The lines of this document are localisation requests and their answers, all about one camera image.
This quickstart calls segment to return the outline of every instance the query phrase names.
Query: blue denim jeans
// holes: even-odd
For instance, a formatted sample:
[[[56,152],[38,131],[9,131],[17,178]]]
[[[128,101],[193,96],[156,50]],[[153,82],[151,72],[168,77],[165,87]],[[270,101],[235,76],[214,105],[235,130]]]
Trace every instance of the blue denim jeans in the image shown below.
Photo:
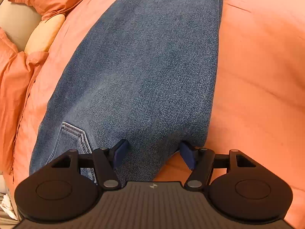
[[[127,139],[131,147],[116,171],[119,179],[149,181],[181,140],[204,145],[221,1],[116,0],[57,84],[30,174],[68,149],[90,153]],[[95,180],[91,169],[81,173]]]

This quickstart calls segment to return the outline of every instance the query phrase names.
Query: logo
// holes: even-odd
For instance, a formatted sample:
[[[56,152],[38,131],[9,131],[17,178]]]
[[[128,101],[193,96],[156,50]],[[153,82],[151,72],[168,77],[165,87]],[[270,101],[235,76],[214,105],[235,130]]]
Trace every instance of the logo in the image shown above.
[[[155,189],[155,188],[158,187],[158,185],[153,183],[152,185],[150,185],[150,187],[151,187],[152,189]]]

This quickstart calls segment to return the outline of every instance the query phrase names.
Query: metal screw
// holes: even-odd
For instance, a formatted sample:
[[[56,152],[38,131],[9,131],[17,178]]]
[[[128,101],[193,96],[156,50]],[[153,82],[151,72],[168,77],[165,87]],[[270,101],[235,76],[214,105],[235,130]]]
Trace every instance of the metal screw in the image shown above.
[[[119,183],[116,180],[107,180],[104,182],[104,186],[107,188],[115,188],[118,184]]]
[[[198,180],[192,180],[188,182],[188,186],[190,188],[200,188],[202,186],[202,183]]]

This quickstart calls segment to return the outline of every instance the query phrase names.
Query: bed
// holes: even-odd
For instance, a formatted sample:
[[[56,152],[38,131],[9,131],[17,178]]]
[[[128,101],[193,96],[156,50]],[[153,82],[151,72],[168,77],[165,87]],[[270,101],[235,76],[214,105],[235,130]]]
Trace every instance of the bed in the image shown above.
[[[82,0],[67,16],[33,84],[14,148],[13,194],[29,175],[39,124],[75,49],[115,0]],[[240,149],[292,188],[286,220],[305,228],[305,0],[224,0],[218,72],[205,146]],[[184,183],[190,174],[179,153],[156,181]],[[214,172],[213,178],[223,174]]]

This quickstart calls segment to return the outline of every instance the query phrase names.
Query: white cloth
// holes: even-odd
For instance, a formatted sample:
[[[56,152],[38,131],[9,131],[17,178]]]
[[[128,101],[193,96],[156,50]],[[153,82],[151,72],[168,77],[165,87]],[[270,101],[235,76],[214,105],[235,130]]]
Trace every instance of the white cloth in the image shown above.
[[[3,196],[2,203],[0,204],[0,207],[3,209],[4,212],[6,212],[12,219],[17,220],[17,216],[15,215],[15,212],[13,210],[11,200],[8,194],[5,194]]]

